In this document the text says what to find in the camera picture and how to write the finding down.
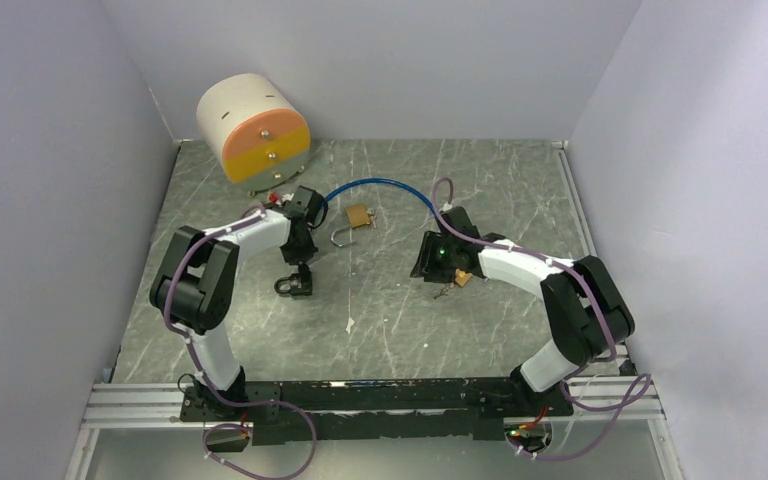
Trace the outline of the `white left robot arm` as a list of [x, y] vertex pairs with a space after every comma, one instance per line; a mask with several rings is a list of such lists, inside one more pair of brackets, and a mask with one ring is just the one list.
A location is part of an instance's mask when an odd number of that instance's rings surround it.
[[149, 291], [165, 326], [180, 335], [196, 367], [195, 384], [218, 418], [232, 420], [248, 400], [243, 366], [236, 360], [224, 319], [241, 261], [277, 248], [296, 272], [275, 281], [281, 296], [309, 296], [308, 265], [318, 249], [311, 229], [327, 210], [324, 197], [305, 186], [280, 204], [255, 206], [224, 226], [174, 232]]

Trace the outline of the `long shackle brass padlock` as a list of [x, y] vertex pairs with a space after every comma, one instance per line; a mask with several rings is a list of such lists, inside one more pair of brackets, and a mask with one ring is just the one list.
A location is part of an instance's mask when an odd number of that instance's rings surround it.
[[472, 273], [461, 269], [456, 269], [453, 283], [458, 287], [463, 288], [472, 278]]

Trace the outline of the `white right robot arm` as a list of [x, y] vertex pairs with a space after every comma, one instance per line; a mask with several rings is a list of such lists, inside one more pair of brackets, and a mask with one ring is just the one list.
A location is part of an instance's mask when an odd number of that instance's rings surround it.
[[601, 259], [559, 259], [496, 233], [480, 235], [461, 206], [440, 212], [437, 224], [423, 235], [412, 277], [448, 284], [463, 272], [517, 287], [544, 305], [551, 337], [511, 373], [509, 397], [519, 413], [538, 412], [548, 390], [634, 333], [635, 320]]

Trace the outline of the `black padlock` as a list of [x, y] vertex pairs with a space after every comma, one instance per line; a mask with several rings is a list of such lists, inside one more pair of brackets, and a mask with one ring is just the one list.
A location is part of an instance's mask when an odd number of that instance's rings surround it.
[[300, 264], [296, 272], [277, 279], [273, 290], [282, 297], [303, 297], [313, 294], [313, 275], [308, 265]]

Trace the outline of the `blue cable lock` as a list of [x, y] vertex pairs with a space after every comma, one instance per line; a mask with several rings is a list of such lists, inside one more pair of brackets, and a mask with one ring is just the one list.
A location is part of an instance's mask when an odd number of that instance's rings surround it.
[[393, 190], [393, 191], [400, 191], [420, 201], [424, 205], [426, 210], [431, 214], [431, 216], [434, 216], [434, 214], [437, 212], [431, 199], [416, 187], [413, 187], [402, 181], [398, 181], [390, 178], [383, 178], [383, 177], [369, 177], [369, 178], [352, 180], [343, 185], [336, 187], [334, 190], [332, 190], [325, 196], [322, 210], [325, 211], [327, 207], [330, 205], [330, 202], [332, 200], [337, 199], [338, 197], [342, 196], [344, 193], [358, 190], [364, 187], [370, 187], [375, 191], [378, 191], [380, 187]]

